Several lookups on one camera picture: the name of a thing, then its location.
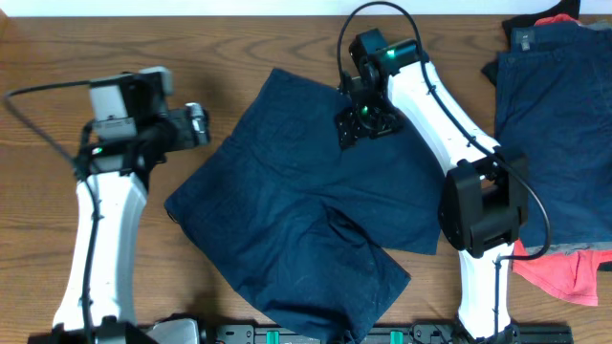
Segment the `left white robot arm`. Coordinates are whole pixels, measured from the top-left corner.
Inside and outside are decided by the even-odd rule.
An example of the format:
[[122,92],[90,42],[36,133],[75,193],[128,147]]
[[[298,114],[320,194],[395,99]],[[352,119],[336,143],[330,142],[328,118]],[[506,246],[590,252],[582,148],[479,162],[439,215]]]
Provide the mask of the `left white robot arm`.
[[84,126],[76,156],[76,244],[48,342],[199,342],[193,320],[139,326],[133,272],[151,171],[167,153],[208,142],[208,114],[198,103],[150,113],[143,121],[95,118]]

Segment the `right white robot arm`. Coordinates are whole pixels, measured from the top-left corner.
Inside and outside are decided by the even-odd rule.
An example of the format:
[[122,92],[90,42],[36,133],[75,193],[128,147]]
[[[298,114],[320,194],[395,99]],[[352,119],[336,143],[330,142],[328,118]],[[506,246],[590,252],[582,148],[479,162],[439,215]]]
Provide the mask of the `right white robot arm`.
[[336,117],[340,148],[410,124],[445,176],[438,222],[458,251],[462,282],[453,342],[517,342],[507,309],[507,258],[527,220],[527,193],[502,165],[525,171],[525,156],[502,148],[467,116],[417,40],[390,45],[374,29],[358,34],[349,54],[359,73],[340,80],[353,103]]

